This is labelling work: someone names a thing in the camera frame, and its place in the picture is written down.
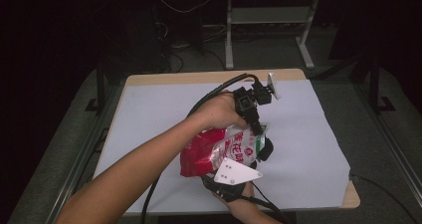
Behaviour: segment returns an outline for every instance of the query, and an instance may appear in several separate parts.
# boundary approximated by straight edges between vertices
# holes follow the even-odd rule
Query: white paper
[[[126,87],[114,115],[96,174],[119,158],[183,120],[191,108],[220,84]],[[228,90],[250,83],[237,83]],[[258,163],[264,177],[255,181],[281,209],[339,207],[348,183],[349,165],[324,116],[309,81],[277,81],[281,99],[258,106],[274,151]],[[227,211],[199,177],[180,174],[179,156],[161,174],[148,206],[151,214]],[[139,213],[146,193],[128,210]]]

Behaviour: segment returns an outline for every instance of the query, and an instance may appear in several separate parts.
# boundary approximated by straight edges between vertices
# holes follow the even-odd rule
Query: plastic bag
[[[202,176],[220,167],[224,157],[251,165],[265,146],[267,125],[263,134],[254,136],[248,129],[231,126],[209,129],[196,135],[180,153],[180,175]]]

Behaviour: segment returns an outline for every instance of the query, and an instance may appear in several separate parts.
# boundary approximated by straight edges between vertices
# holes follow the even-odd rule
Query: floor
[[[224,30],[219,29],[224,27],[207,28],[207,35],[217,36],[206,37],[213,39],[204,44],[203,53],[187,47],[183,41],[175,44],[169,55],[169,70],[222,71],[224,37],[219,34],[222,31],[224,34]],[[313,28],[310,32],[307,46],[316,65],[313,70],[305,68],[296,46],[295,37],[301,27],[237,29],[233,45],[235,70],[300,68],[311,78],[342,62],[327,59],[335,36],[334,27]],[[350,172],[356,175],[352,180],[361,204],[352,210],[299,211],[297,223],[422,223],[422,203],[415,195],[418,190],[412,188],[412,179],[404,172],[410,167],[406,170],[422,177],[421,115],[403,96],[394,77],[384,70],[380,74],[380,96],[388,97],[396,111],[376,115],[367,104],[368,81],[353,84],[348,78],[352,68],[350,65],[327,79],[315,80],[313,86],[350,164]],[[119,86],[106,86],[102,113],[86,112],[89,100],[97,96],[96,73],[87,77],[10,223],[52,223],[61,203],[72,194],[69,190],[91,180],[122,85],[123,82]],[[147,221],[166,223],[157,217]],[[125,216],[119,221],[138,222],[138,216]]]

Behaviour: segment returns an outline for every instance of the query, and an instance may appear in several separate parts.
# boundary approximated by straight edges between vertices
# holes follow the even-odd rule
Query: forearm
[[[134,149],[74,195],[58,222],[115,223],[204,128],[207,128],[206,120],[194,114]]]

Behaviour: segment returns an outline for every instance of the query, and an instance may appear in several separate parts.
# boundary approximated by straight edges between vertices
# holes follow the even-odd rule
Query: person's arm
[[[206,102],[193,115],[134,149],[78,191],[62,209],[57,223],[116,223],[196,134],[232,124],[247,127],[235,112],[232,94]]]
[[[245,224],[281,224],[269,215],[258,209],[257,204],[244,199],[237,199],[231,202],[224,201],[223,198],[213,193],[220,201],[222,201],[230,213]],[[246,197],[254,196],[254,186],[251,182],[247,182],[242,195]]]

